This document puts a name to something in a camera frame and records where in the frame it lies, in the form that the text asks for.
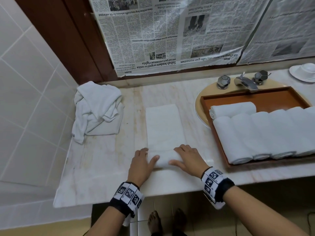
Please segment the chrome faucet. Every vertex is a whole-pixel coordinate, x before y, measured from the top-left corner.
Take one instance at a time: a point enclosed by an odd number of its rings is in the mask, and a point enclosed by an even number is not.
[[[245,72],[243,72],[240,76],[234,79],[235,85],[243,85],[246,88],[248,88],[250,92],[258,91],[257,84],[255,84],[254,81],[252,81],[251,79],[244,77],[244,74]]]

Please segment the hand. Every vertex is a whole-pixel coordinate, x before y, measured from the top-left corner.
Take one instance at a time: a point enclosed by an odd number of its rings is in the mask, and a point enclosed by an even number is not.
[[[135,152],[135,157],[132,158],[132,162],[128,172],[127,181],[136,184],[139,188],[149,178],[155,163],[160,158],[159,155],[156,155],[148,163],[147,151],[148,148],[143,148],[140,151],[137,150]]]
[[[201,178],[201,175],[209,168],[207,163],[203,160],[196,148],[191,148],[189,145],[181,144],[180,147],[174,148],[183,162],[178,160],[170,160],[168,163],[172,166],[177,166],[184,172]]]

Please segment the black and white wristband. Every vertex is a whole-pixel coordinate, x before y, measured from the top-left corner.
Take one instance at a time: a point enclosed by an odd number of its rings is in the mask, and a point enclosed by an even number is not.
[[[227,178],[220,170],[213,167],[205,170],[201,181],[205,184],[203,189],[204,195],[217,210],[221,209],[225,205],[223,195],[229,188],[235,185],[234,182]]]
[[[116,208],[126,217],[130,214],[134,218],[143,200],[144,195],[137,185],[132,182],[123,182],[116,190],[109,206]]]

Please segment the newspaper page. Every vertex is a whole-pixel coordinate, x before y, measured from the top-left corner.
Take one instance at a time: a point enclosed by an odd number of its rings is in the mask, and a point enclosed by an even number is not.
[[[118,77],[236,63],[269,0],[89,0]]]
[[[315,0],[273,0],[238,64],[315,56]]]

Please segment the countertop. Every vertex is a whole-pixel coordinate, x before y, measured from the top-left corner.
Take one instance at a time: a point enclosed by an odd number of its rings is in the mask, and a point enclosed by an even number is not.
[[[294,79],[287,69],[271,71],[269,78],[294,87],[315,105],[315,84]],[[54,207],[110,201],[120,183],[127,179],[135,151],[147,147],[145,109],[173,103],[179,109],[187,143],[197,148],[209,164],[226,173],[236,185],[315,175],[315,162],[312,161],[227,169],[211,130],[194,111],[196,96],[216,80],[217,77],[121,88],[125,108],[119,134],[88,136],[83,145],[72,141]],[[164,169],[154,170],[141,192],[148,197],[197,191],[202,186],[200,179],[179,169]]]

